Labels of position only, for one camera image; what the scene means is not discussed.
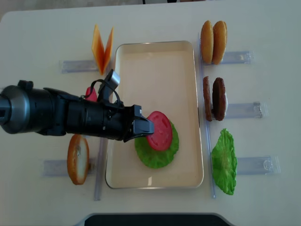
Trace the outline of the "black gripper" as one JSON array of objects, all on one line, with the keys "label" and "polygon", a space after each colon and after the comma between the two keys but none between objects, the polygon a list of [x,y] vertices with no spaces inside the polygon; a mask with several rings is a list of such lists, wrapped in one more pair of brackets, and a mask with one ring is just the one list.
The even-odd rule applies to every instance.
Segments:
[{"label": "black gripper", "polygon": [[154,123],[144,117],[139,105],[119,109],[109,109],[104,112],[101,126],[101,137],[127,142],[130,139],[152,135],[155,132]]}]

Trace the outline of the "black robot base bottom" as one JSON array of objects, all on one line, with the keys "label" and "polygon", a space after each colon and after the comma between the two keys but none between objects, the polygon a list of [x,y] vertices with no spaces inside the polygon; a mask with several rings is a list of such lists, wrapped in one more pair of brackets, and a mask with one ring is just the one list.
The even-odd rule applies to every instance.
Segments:
[{"label": "black robot base bottom", "polygon": [[94,214],[78,226],[231,226],[223,217],[196,213],[108,213]]}]

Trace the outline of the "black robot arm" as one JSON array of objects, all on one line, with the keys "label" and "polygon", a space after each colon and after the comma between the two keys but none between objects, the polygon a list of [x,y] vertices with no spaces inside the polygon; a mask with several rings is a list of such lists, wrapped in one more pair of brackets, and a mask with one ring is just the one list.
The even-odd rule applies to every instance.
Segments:
[{"label": "black robot arm", "polygon": [[154,133],[139,105],[120,100],[93,102],[67,92],[33,88],[20,80],[0,94],[0,125],[9,134],[36,132],[44,136],[80,134],[127,142]]}]

